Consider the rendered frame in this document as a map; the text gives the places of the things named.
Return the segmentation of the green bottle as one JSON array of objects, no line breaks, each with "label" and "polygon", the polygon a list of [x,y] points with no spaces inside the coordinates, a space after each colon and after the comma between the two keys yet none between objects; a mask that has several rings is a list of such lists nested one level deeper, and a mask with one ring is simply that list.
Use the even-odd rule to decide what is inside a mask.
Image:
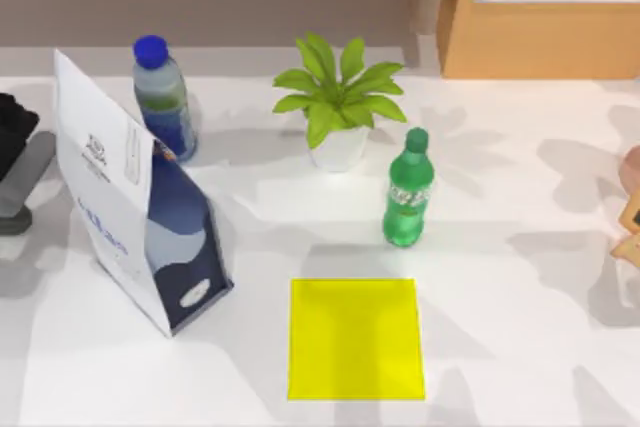
[{"label": "green bottle", "polygon": [[403,151],[390,165],[383,234],[395,246],[410,247],[423,232],[435,179],[428,146],[428,132],[414,127],[407,132]]}]

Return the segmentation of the green plant in white pot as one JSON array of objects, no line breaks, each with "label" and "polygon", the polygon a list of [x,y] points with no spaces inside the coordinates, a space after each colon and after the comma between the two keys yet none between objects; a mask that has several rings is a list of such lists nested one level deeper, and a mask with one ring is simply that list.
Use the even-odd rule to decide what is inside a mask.
[{"label": "green plant in white pot", "polygon": [[273,79],[273,86],[289,93],[272,112],[300,111],[306,121],[306,144],[313,163],[330,173],[346,172],[361,159],[375,116],[405,123],[393,99],[404,93],[394,75],[404,65],[382,61],[367,67],[365,42],[351,39],[335,56],[330,44],[309,32],[296,40],[303,66]]}]

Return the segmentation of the flat yellow square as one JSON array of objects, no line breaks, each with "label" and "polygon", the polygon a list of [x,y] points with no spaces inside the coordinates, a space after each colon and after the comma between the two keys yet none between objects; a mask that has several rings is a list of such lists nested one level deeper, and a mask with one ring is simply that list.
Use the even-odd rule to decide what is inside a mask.
[{"label": "flat yellow square", "polygon": [[416,286],[411,279],[291,282],[291,400],[422,400]]}]

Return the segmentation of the clear bottle with blue cap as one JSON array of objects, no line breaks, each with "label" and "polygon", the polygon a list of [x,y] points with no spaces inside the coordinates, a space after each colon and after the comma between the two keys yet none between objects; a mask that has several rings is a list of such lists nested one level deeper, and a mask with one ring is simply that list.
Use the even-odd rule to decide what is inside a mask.
[{"label": "clear bottle with blue cap", "polygon": [[132,45],[136,101],[147,129],[170,149],[178,161],[189,160],[197,147],[188,91],[182,71],[167,41],[143,35]]}]

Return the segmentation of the white and navy book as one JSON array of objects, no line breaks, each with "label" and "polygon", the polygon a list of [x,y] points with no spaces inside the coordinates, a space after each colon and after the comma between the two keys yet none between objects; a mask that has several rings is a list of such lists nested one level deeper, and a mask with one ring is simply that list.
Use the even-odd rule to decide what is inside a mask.
[{"label": "white and navy book", "polygon": [[233,287],[213,205],[169,149],[61,51],[54,72],[57,159],[98,262],[173,337]]}]

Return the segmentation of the wooden cupboard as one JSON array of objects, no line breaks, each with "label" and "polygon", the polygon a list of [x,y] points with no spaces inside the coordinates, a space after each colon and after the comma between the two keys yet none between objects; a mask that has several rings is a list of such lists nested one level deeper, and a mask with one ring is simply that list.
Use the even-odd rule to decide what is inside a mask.
[{"label": "wooden cupboard", "polygon": [[640,5],[442,0],[436,39],[449,79],[640,77]]}]

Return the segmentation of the black and grey stapler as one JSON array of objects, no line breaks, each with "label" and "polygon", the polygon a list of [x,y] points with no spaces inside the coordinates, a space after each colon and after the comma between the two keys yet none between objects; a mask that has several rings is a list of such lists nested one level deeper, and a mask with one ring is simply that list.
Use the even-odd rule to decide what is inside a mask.
[{"label": "black and grey stapler", "polygon": [[39,115],[0,92],[0,237],[18,236],[32,225],[26,201],[51,163],[55,134],[36,131]]}]

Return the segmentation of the pink and tan object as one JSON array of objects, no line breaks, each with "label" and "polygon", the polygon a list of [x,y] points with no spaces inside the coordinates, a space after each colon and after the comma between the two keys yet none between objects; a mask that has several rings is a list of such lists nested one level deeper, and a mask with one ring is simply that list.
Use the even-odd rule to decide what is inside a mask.
[{"label": "pink and tan object", "polygon": [[618,218],[625,235],[612,249],[611,255],[640,270],[640,144],[625,154],[619,168],[619,179],[628,195]]}]

